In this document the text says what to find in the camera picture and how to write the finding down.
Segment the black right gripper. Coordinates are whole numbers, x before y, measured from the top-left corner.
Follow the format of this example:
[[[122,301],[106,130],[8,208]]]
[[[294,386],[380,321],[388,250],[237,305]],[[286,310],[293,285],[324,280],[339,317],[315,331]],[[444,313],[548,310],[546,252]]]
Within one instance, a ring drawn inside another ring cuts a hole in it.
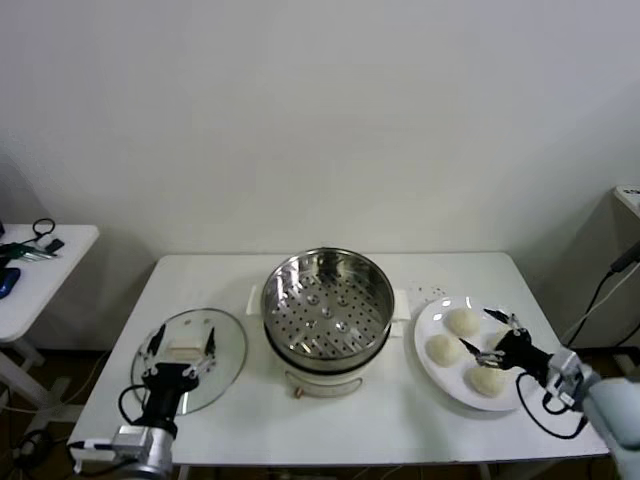
[[[458,338],[479,366],[500,370],[514,367],[523,369],[538,383],[546,383],[549,373],[550,354],[532,344],[526,329],[519,329],[517,318],[499,309],[485,308],[484,312],[505,326],[498,335],[501,340],[495,350],[481,351],[464,338]]]

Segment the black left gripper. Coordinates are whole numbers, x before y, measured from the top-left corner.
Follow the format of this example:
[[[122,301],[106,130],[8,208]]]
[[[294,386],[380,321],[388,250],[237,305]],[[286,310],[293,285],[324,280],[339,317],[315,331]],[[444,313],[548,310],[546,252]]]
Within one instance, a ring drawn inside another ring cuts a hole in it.
[[[212,327],[204,347],[191,355],[189,366],[178,363],[158,363],[166,325],[161,324],[143,342],[140,376],[148,390],[148,398],[142,409],[142,425],[145,427],[176,429],[174,419],[182,397],[195,390],[198,377],[209,373],[216,364],[215,328]]]

